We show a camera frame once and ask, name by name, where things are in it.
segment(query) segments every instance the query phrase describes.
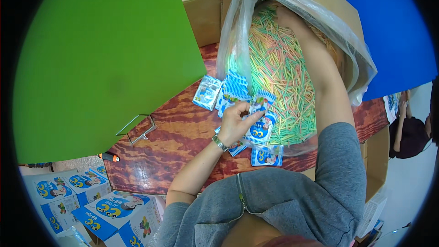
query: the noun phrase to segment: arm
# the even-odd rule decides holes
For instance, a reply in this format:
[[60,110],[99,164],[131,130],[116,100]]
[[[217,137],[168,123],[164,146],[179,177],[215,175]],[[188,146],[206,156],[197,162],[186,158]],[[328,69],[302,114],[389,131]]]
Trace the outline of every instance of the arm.
[[393,150],[395,152],[399,152],[401,148],[401,138],[403,137],[403,126],[404,126],[404,119],[406,118],[406,114],[408,113],[408,104],[407,102],[403,102],[401,105],[400,113],[399,113],[399,123],[398,123],[398,129],[396,131],[395,135],[395,143],[393,144]]
[[302,48],[306,69],[314,86],[317,133],[337,122],[355,127],[343,80],[326,46],[302,18],[286,7],[277,8],[277,22],[292,29]]
[[[224,111],[218,139],[226,146],[238,141],[250,126],[262,117],[264,112],[256,112],[242,120],[242,113],[249,111],[247,102],[239,102]],[[194,202],[197,194],[209,178],[223,151],[213,141],[207,145],[177,174],[166,195],[166,206],[174,202]]]
[[399,148],[401,145],[401,137],[403,136],[403,126],[404,126],[404,118],[399,118],[398,130],[395,135],[395,143],[393,144],[393,150],[395,152],[399,152]]
[[412,118],[413,115],[411,113],[411,108],[410,108],[410,90],[406,91],[406,95],[407,95],[407,118]]

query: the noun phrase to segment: wristwatch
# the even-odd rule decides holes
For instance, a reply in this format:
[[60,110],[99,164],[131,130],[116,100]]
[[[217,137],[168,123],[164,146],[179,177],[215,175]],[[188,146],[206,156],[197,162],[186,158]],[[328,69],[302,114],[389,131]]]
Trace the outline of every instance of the wristwatch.
[[212,141],[215,142],[218,145],[218,147],[221,148],[224,152],[226,152],[229,149],[229,147],[224,145],[224,143],[222,143],[221,140],[218,139],[218,134],[212,136]]

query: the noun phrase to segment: person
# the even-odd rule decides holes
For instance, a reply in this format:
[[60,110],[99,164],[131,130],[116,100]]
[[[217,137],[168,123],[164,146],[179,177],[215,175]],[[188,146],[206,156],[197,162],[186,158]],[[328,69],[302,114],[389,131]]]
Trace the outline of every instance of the person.
[[99,178],[97,178],[97,177],[90,177],[91,178],[91,180],[85,180],[85,185],[89,185],[89,186],[91,186],[91,185],[94,185],[94,184],[100,184],[101,183],[101,180],[99,179]]
[[61,189],[52,189],[52,190],[50,190],[50,194],[52,195],[52,196],[58,196],[58,195],[65,195],[67,193],[67,190],[66,190],[66,188],[63,186],[63,187],[61,187]]
[[401,104],[399,116],[390,124],[390,158],[409,158],[423,151],[431,139],[430,114],[423,123],[412,115],[410,90],[406,91],[407,101]]
[[159,246],[317,247],[352,242],[363,217],[366,172],[343,80],[326,46],[301,18],[279,7],[276,20],[297,37],[314,85],[315,181],[298,172],[266,167],[218,180],[197,197],[223,153],[222,146],[239,140],[264,114],[258,111],[242,120],[250,105],[236,103],[224,111],[214,141],[172,181]]
[[120,207],[125,211],[130,211],[134,210],[134,208],[138,205],[142,205],[142,199],[137,196],[133,196],[131,201],[122,203]]

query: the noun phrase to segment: white floor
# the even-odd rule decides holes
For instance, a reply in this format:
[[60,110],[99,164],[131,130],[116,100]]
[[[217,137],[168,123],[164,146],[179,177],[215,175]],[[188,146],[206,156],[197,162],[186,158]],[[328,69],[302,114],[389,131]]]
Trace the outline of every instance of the white floor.
[[[410,106],[413,116],[422,121],[430,112],[431,83],[412,91]],[[436,162],[437,147],[431,144],[419,155],[407,158],[393,158],[388,163],[384,192],[388,196],[380,219],[384,221],[383,234],[413,222],[424,202]]]

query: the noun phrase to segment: wooden table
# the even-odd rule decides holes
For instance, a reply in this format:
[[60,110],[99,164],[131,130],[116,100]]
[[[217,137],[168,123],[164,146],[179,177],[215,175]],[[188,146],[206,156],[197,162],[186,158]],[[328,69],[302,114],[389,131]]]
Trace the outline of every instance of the wooden table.
[[[200,48],[208,75],[215,76],[218,44]],[[174,176],[198,154],[221,125],[217,111],[213,112],[192,103],[199,82],[172,98],[151,114],[157,129],[147,134],[149,140],[139,140],[129,145],[127,136],[119,140],[110,152],[120,157],[120,162],[105,161],[107,175],[114,190],[166,194]],[[360,142],[384,128],[387,116],[384,102],[374,99],[363,102],[355,109],[354,119]],[[144,120],[130,134],[139,135],[149,126]],[[261,167],[250,164],[251,149],[235,157],[224,153],[205,187],[219,179]],[[297,157],[284,157],[281,168],[302,172],[315,167],[317,152],[312,151]]]

